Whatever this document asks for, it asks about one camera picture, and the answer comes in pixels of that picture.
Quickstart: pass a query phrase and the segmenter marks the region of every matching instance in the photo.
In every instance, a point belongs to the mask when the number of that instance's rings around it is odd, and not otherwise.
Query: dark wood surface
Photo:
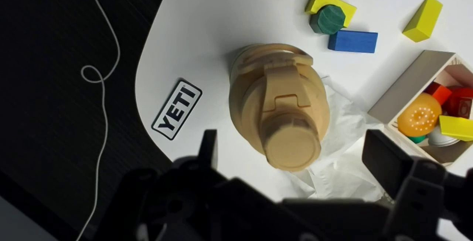
[[[137,65],[161,0],[100,2],[122,57],[105,82],[110,128],[88,239],[123,174],[170,166],[147,135],[135,101]],[[0,193],[56,238],[74,240],[93,205],[105,129],[101,86],[85,82],[80,70],[91,64],[107,74],[115,62],[115,42],[94,0],[0,0],[0,11],[6,122]]]

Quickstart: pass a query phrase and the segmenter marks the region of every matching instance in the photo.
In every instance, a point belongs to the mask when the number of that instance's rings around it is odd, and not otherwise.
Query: blue rectangular block
[[[376,32],[340,30],[330,35],[328,48],[342,52],[368,52],[373,54],[376,49],[378,34]]]

